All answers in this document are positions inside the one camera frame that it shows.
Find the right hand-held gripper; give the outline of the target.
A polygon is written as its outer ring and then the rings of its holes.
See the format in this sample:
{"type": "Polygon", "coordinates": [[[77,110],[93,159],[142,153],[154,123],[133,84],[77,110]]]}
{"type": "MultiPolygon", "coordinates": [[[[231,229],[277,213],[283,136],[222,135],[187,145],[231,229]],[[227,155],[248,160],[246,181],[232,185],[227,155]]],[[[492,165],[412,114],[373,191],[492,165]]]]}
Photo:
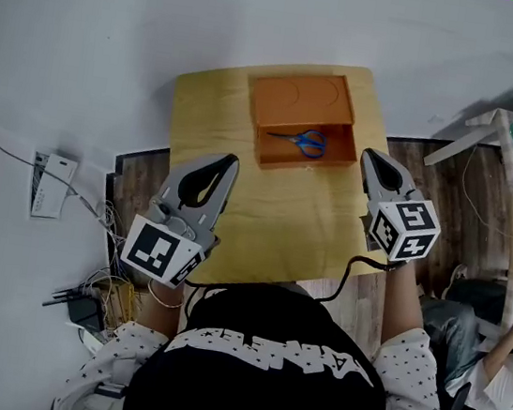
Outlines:
{"type": "Polygon", "coordinates": [[[373,207],[370,236],[390,262],[426,257],[441,232],[433,202],[399,202],[411,198],[415,182],[388,154],[366,148],[360,162],[365,193],[370,201],[378,202],[373,207]],[[396,202],[380,202],[382,199],[396,202]]]}

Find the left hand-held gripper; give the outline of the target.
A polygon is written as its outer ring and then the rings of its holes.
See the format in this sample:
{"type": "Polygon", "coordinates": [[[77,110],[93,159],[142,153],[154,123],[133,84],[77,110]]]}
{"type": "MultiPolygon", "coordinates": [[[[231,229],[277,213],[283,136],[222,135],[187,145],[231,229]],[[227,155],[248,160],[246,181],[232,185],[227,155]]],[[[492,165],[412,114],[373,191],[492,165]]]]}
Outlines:
{"type": "Polygon", "coordinates": [[[134,218],[121,259],[176,288],[219,243],[215,223],[238,177],[239,158],[205,155],[171,168],[145,214],[134,218]]]}

